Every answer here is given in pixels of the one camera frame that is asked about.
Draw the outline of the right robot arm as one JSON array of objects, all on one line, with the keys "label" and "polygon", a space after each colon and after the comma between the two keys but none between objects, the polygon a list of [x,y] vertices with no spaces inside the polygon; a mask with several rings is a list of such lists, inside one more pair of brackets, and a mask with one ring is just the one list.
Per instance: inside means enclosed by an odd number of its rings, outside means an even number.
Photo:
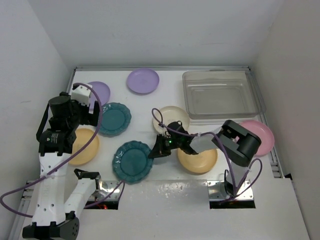
[{"label": "right robot arm", "polygon": [[156,136],[148,158],[167,157],[175,149],[190,156],[219,149],[228,166],[224,173],[224,189],[231,198],[238,196],[252,166],[252,159],[262,143],[256,134],[233,120],[226,120],[218,132],[204,133],[188,133],[181,121],[174,121],[169,125],[159,121],[158,125],[165,129],[165,134]]}]

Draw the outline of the teal scalloped plate front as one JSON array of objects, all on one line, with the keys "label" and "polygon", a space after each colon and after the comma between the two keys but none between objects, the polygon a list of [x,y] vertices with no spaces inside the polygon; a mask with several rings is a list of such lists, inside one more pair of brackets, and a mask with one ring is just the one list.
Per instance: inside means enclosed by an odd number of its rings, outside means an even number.
[{"label": "teal scalloped plate front", "polygon": [[128,141],[113,155],[112,170],[115,176],[128,184],[145,179],[153,167],[153,158],[148,158],[150,147],[141,141]]}]

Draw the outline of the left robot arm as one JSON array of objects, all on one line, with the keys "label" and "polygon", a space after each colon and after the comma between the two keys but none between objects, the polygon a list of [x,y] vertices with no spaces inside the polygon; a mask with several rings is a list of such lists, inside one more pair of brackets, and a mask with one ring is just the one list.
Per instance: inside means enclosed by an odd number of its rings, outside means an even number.
[{"label": "left robot arm", "polygon": [[91,91],[61,92],[48,101],[36,133],[39,142],[39,192],[31,224],[22,230],[27,240],[75,240],[79,234],[79,217],[87,200],[97,189],[98,172],[79,170],[78,182],[64,199],[67,159],[74,157],[73,144],[80,125],[96,127],[99,103],[90,111]]}]

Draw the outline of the teal scalloped plate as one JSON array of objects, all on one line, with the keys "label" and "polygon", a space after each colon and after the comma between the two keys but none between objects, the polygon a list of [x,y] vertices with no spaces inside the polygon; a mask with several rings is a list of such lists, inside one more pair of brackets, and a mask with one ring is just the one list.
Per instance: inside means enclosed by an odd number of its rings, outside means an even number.
[{"label": "teal scalloped plate", "polygon": [[115,137],[129,127],[132,115],[130,109],[118,102],[106,103],[102,106],[102,121],[98,133],[104,137]]},{"label": "teal scalloped plate", "polygon": [[153,158],[148,158],[150,147],[141,141],[128,141],[113,155],[112,170],[115,176],[128,184],[145,179],[153,167]]}]

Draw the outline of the cream plate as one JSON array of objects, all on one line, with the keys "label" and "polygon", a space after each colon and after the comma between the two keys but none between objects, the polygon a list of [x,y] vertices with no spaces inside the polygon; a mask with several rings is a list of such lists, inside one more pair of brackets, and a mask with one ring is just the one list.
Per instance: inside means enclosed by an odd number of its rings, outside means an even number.
[{"label": "cream plate", "polygon": [[177,106],[165,106],[160,110],[153,111],[154,116],[159,121],[168,126],[172,122],[181,121],[183,128],[188,131],[190,126],[190,118],[185,110]]}]

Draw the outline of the teal scalloped plate back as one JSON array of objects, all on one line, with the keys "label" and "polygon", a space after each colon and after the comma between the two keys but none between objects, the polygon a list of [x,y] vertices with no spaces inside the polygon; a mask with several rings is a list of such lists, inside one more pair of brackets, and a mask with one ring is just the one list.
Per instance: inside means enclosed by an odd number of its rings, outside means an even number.
[{"label": "teal scalloped plate back", "polygon": [[115,137],[129,127],[132,115],[130,109],[118,102],[106,103],[102,106],[102,121],[98,133],[104,137]]}]

